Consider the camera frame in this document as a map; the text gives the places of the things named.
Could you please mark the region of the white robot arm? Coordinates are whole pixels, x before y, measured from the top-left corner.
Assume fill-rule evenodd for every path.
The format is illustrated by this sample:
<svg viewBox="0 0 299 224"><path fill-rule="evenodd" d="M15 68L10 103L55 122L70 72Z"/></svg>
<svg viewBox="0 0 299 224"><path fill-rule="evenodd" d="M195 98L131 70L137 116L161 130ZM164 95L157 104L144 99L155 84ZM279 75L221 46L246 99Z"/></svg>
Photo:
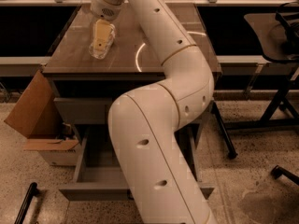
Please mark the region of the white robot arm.
<svg viewBox="0 0 299 224"><path fill-rule="evenodd" d="M108 130L142 220L217 224L175 138L213 97L202 51L163 0L92 0L105 17L128 2L164 69L162 81L126 92L108 112Z"/></svg>

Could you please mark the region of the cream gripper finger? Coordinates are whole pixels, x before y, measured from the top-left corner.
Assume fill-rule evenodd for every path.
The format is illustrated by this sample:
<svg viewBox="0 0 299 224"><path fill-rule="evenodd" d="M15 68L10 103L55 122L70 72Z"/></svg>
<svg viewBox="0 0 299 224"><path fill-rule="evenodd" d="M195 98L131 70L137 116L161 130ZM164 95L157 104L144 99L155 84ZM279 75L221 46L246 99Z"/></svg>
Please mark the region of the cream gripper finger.
<svg viewBox="0 0 299 224"><path fill-rule="evenodd" d="M93 48L96 51L104 51L113 38L113 25L108 21L98 20L93 30Z"/></svg>

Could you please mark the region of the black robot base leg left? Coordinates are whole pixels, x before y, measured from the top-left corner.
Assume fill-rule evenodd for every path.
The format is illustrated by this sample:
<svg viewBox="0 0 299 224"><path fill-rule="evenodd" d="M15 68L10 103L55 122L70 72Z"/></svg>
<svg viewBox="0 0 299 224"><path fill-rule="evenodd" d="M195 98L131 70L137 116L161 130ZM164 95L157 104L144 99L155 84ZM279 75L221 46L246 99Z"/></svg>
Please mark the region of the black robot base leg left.
<svg viewBox="0 0 299 224"><path fill-rule="evenodd" d="M22 204L21 204L21 208L19 210L19 213L15 219L15 222L14 224L22 224L25 217L26 217L26 214L28 212L28 209L30 207L30 204L31 204L31 201L33 200L33 198L35 196L37 196L39 194L39 190L37 188L37 183L36 182L32 182L30 185L29 185L29 188L25 194L25 197L22 201Z"/></svg>

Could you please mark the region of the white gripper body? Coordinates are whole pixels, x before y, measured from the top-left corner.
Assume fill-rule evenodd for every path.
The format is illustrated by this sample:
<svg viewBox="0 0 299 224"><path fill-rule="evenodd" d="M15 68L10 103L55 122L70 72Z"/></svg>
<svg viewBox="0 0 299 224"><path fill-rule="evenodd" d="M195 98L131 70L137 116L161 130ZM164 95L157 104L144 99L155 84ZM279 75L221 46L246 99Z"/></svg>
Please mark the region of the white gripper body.
<svg viewBox="0 0 299 224"><path fill-rule="evenodd" d="M91 11L101 19L106 21L114 21L120 11L124 0L92 0Z"/></svg>

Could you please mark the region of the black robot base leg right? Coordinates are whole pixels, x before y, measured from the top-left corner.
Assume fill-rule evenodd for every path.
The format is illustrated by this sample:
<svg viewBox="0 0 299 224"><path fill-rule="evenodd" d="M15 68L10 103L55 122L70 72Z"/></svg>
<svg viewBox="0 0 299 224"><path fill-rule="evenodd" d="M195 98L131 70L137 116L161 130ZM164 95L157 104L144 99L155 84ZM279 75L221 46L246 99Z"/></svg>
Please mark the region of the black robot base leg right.
<svg viewBox="0 0 299 224"><path fill-rule="evenodd" d="M272 171L270 172L270 175L273 176L275 179L278 179L282 175L286 176L288 179L290 179L293 183L296 185L299 185L299 176L294 175L293 173L289 172L288 170L284 169L283 167L276 165Z"/></svg>

